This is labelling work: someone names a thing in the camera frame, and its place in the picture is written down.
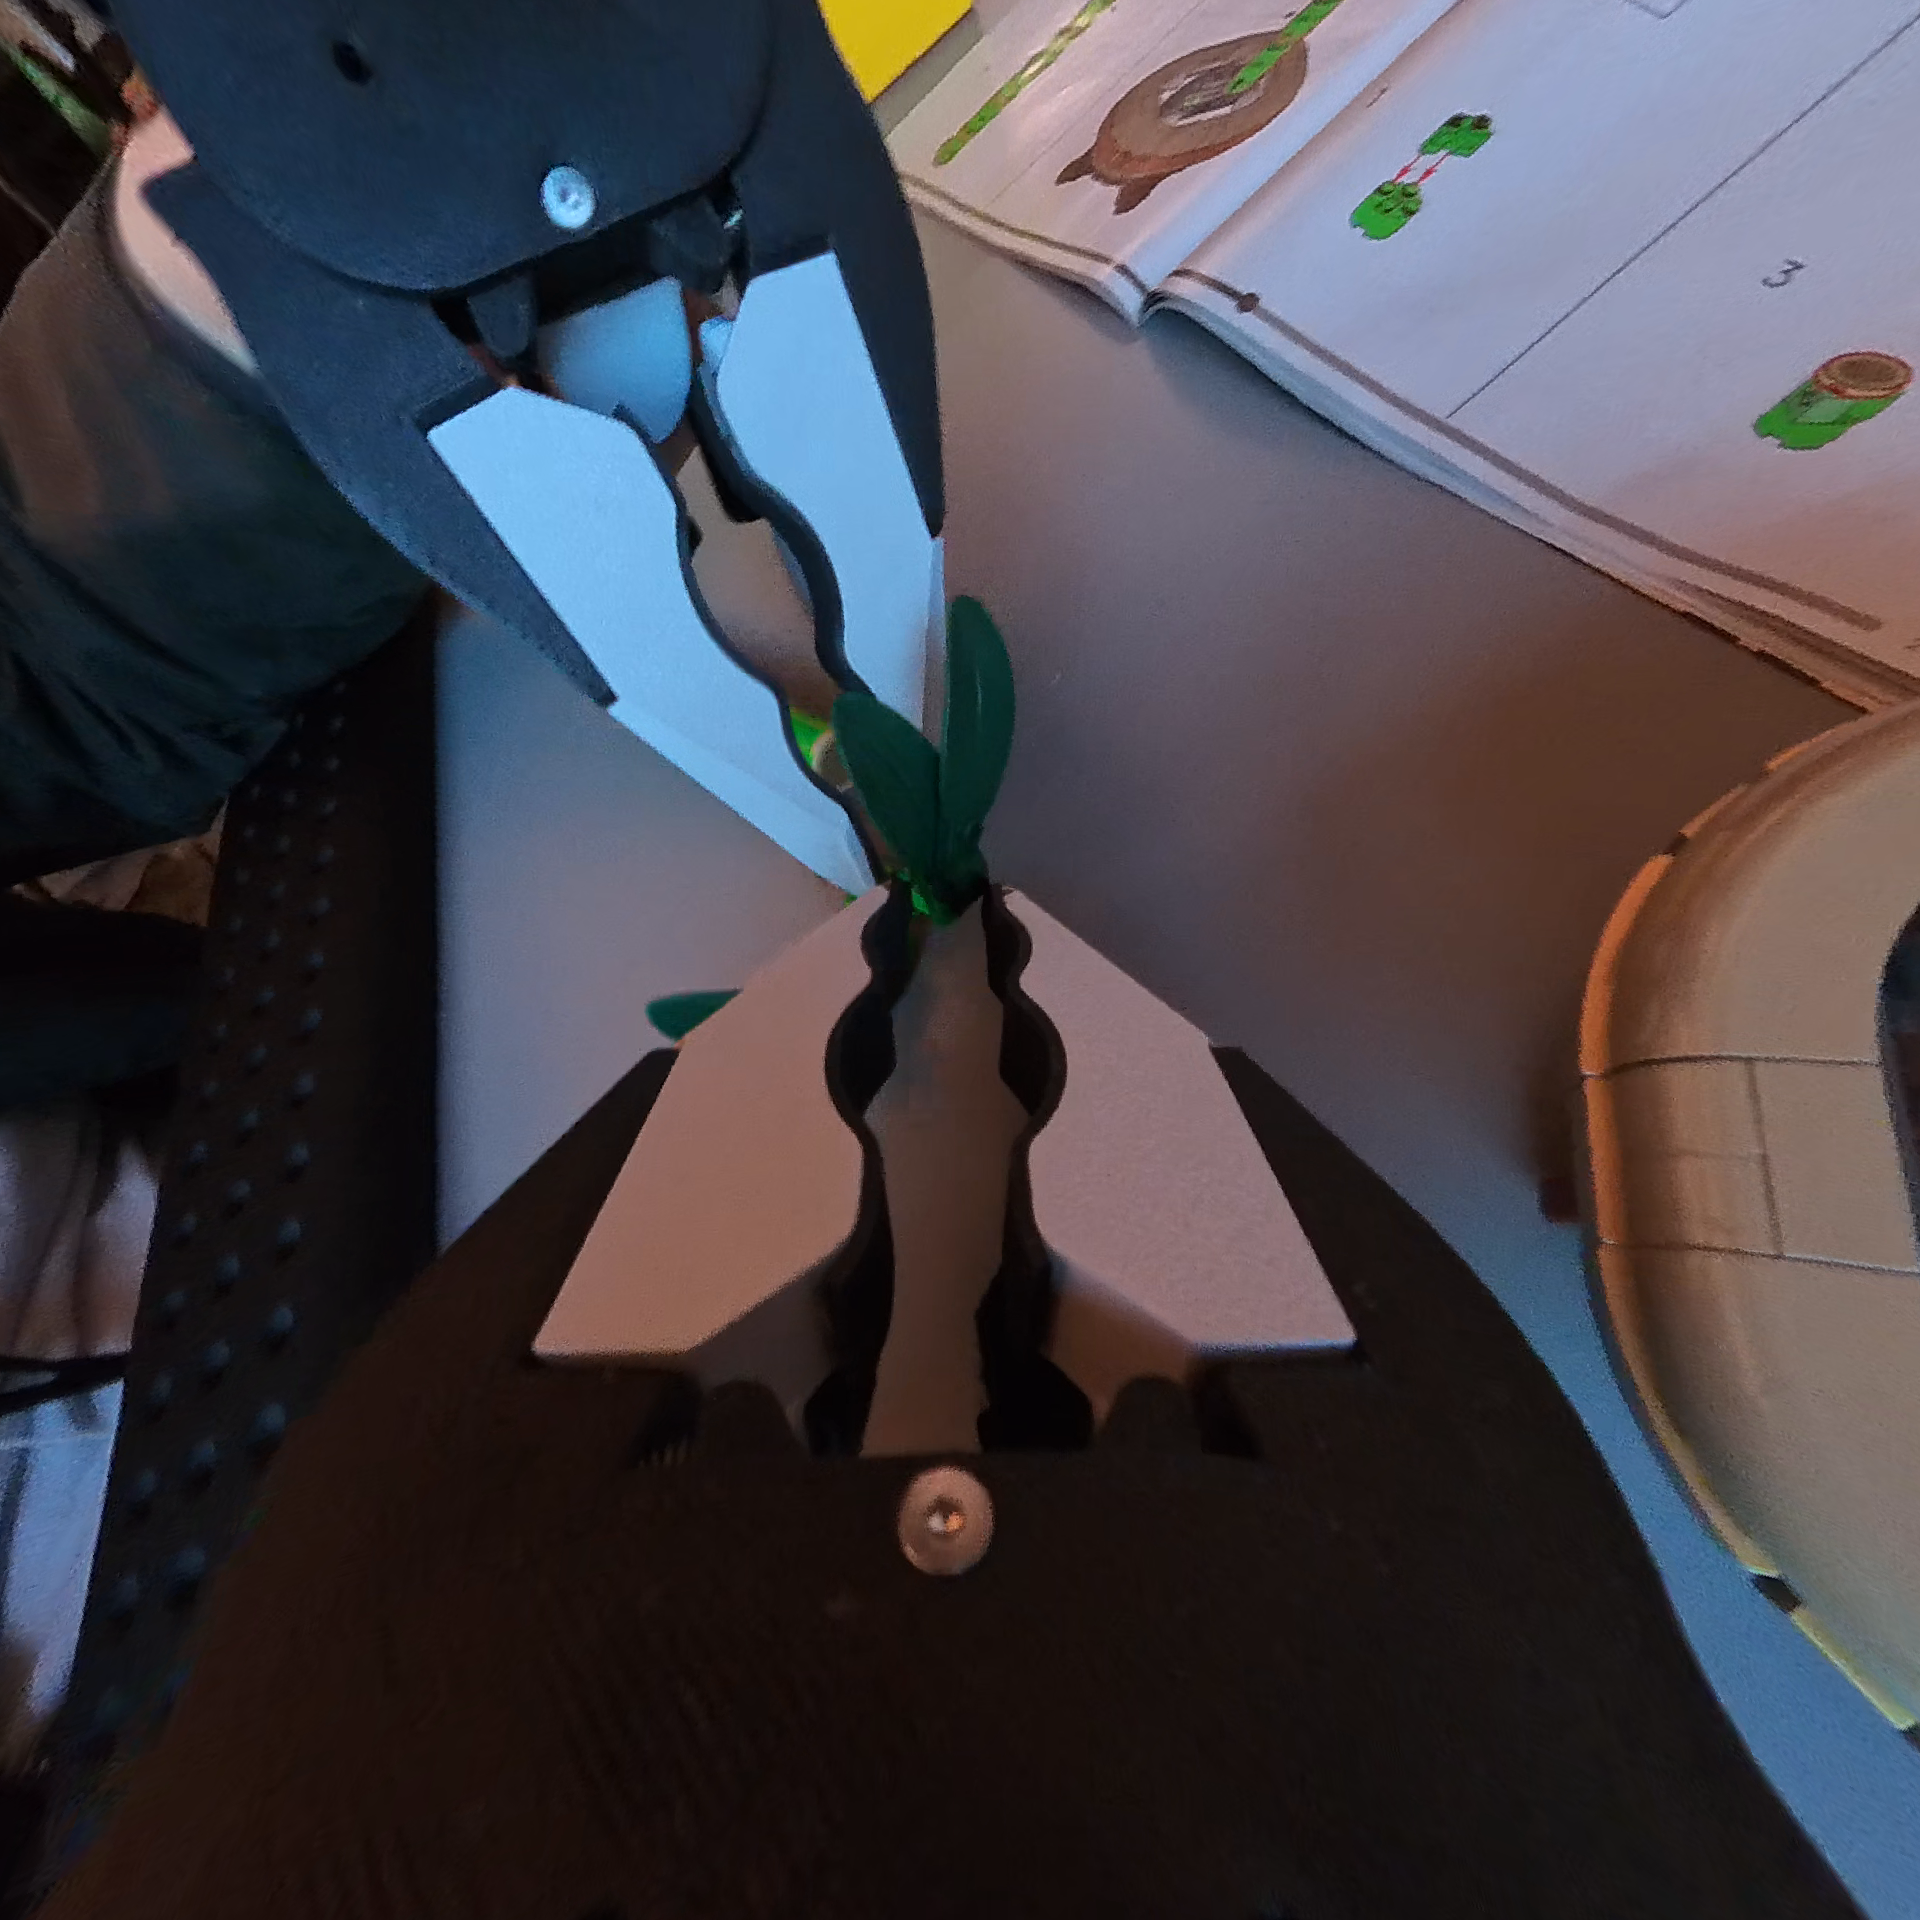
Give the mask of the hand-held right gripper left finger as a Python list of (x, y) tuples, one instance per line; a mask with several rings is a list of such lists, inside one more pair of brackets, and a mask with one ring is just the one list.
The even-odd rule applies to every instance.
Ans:
[(913, 920), (907, 886), (870, 888), (679, 1045), (534, 1358), (754, 1383), (812, 1454), (863, 1452), (896, 1299), (870, 1108)]

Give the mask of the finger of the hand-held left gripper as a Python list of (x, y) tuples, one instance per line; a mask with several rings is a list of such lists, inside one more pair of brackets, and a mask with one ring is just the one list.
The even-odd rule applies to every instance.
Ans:
[(498, 389), (426, 432), (566, 636), (610, 717), (846, 897), (875, 865), (851, 807), (804, 767), (775, 685), (719, 635), (685, 503), (629, 423)]
[(700, 326), (699, 386), (733, 468), (802, 569), (825, 660), (919, 731), (947, 589), (835, 252), (757, 274)]

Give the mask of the green brick bamboo stalk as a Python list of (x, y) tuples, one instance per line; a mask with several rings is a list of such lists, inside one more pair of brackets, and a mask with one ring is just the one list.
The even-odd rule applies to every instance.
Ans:
[[(833, 720), (801, 709), (790, 709), (787, 719), (807, 767), (823, 776), (831, 789), (844, 789), (851, 776), (839, 752)], [(706, 989), (662, 995), (644, 1005), (644, 1021), (667, 1045), (685, 1045), (699, 1026), (726, 1008), (739, 992), (739, 989)]]

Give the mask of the grey desk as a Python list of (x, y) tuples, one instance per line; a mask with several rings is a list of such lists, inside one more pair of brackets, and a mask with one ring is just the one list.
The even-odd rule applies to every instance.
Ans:
[[(1564, 1160), (1642, 863), (1852, 719), (1345, 438), (1202, 328), (917, 217), (947, 584), (1021, 691), (992, 872), (1261, 1063), (1501, 1299), (1592, 1433), (1743, 1741), (1869, 1916), (1917, 1916), (1917, 1750), (1735, 1568), (1622, 1401)], [(439, 1241), (833, 906), (516, 636), (439, 636)]]

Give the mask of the two-leaf green sprig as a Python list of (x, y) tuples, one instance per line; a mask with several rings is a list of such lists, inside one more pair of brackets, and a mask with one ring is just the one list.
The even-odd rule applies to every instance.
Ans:
[(852, 789), (895, 877), (932, 924), (955, 924), (989, 891), (983, 837), (1017, 726), (1019, 694), (1004, 636), (970, 594), (948, 606), (941, 740), (929, 740), (868, 691), (846, 691), (831, 709)]

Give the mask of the white instruction booklet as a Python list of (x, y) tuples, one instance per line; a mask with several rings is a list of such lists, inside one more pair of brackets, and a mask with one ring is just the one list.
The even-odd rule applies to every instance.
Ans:
[(1917, 697), (1915, 3), (1021, 5), (891, 153), (1491, 517)]

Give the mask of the yellow plastic bin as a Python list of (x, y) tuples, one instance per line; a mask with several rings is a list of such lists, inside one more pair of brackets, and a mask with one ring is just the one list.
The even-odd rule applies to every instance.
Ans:
[(818, 3), (860, 96), (876, 105), (975, 11), (973, 3)]

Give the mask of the person's left forearm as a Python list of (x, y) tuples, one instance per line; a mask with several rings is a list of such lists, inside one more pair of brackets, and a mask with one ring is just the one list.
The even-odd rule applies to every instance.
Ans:
[(137, 283), (116, 185), (4, 310), (4, 886), (200, 835), (433, 592)]

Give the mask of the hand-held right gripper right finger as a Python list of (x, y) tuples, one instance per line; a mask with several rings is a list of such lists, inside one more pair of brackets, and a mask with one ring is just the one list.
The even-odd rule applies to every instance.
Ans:
[(1075, 1452), (1141, 1380), (1358, 1348), (1211, 1038), (1019, 891), (980, 905), (1021, 1110), (977, 1313), (985, 1452)]

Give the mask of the tan brick-built pot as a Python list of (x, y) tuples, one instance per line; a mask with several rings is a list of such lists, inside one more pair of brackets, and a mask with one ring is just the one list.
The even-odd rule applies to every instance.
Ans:
[(1917, 701), (1647, 860), (1578, 1011), (1578, 1221), (1649, 1445), (1899, 1737), (1919, 1711)]

